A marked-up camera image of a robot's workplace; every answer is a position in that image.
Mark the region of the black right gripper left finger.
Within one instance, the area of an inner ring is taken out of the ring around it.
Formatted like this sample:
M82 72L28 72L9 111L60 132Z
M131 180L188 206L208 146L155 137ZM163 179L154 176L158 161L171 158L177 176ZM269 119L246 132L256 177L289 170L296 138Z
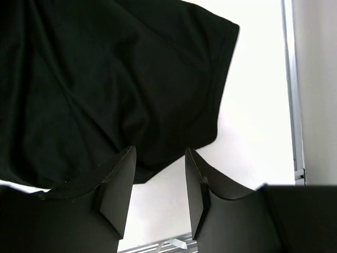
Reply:
M1 252L117 252L135 167L128 147L47 192L1 186Z

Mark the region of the aluminium table rail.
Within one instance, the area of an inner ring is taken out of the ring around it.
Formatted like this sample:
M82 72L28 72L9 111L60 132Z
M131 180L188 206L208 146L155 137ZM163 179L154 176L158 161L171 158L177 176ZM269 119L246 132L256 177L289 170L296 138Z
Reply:
M281 0L286 80L291 120L294 178L296 185L306 184L298 72L296 64L293 2Z

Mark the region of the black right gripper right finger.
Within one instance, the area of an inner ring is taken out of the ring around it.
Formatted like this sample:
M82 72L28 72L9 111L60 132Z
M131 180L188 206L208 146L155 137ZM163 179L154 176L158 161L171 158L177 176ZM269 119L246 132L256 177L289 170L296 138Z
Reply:
M185 152L192 238L199 252L336 252L335 186L251 190Z

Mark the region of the black t-shirt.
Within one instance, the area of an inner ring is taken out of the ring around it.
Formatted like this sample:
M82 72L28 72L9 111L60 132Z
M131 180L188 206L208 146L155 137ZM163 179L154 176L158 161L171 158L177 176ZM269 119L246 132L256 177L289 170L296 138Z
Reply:
M134 146L139 184L211 144L239 32L184 1L1 1L1 179L48 189Z

